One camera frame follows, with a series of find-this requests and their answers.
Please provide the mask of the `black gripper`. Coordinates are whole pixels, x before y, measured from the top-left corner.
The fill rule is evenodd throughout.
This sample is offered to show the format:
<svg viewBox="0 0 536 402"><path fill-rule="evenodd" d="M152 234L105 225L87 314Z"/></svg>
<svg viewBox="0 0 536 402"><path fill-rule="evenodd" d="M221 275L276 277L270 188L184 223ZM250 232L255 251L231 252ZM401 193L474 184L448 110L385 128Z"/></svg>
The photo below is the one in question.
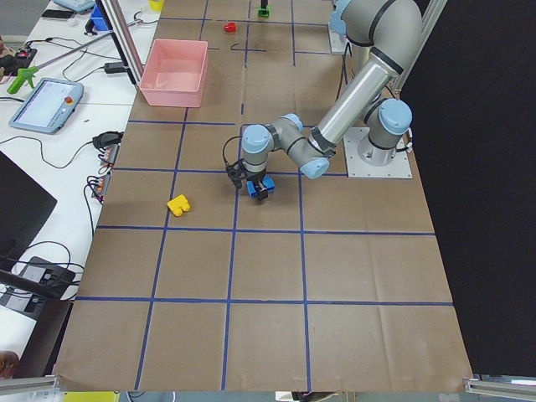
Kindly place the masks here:
<svg viewBox="0 0 536 402"><path fill-rule="evenodd" d="M247 181L261 181L263 179L263 177L265 176L265 172L264 171L261 171L261 172L251 172L250 170L248 170L247 168L245 169L246 172L247 172L247 179L246 179L246 182Z"/></svg>

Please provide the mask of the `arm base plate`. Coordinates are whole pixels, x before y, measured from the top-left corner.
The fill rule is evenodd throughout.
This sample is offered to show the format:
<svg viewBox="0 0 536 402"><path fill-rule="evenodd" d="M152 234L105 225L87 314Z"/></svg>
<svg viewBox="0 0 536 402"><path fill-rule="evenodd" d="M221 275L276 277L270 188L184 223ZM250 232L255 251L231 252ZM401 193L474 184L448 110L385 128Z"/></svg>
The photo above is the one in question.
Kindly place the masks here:
<svg viewBox="0 0 536 402"><path fill-rule="evenodd" d="M412 179L407 151L383 150L369 141L367 127L351 127L343 137L349 178Z"/></svg>
<svg viewBox="0 0 536 402"><path fill-rule="evenodd" d="M346 49L348 40L346 37L346 27L342 26L332 26L329 27L329 40L330 40L330 49L332 54L342 55Z"/></svg>

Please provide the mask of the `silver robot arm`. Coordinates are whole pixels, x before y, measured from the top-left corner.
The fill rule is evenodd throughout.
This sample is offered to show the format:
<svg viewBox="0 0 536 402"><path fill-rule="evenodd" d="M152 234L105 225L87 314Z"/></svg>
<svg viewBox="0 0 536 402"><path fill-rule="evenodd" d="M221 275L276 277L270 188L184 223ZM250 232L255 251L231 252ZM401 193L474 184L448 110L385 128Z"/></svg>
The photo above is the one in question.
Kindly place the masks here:
<svg viewBox="0 0 536 402"><path fill-rule="evenodd" d="M394 150L410 128L408 105L380 93L418 55L422 17L416 2L339 1L329 26L349 44L367 48L368 59L309 136L303 135L302 122L292 113L271 124L245 128L241 158L225 168L234 186L246 187L252 198L263 200L271 190L265 184L270 152L284 151L303 175L315 179L327 171L338 143L355 121L370 123L368 141L380 151Z"/></svg>

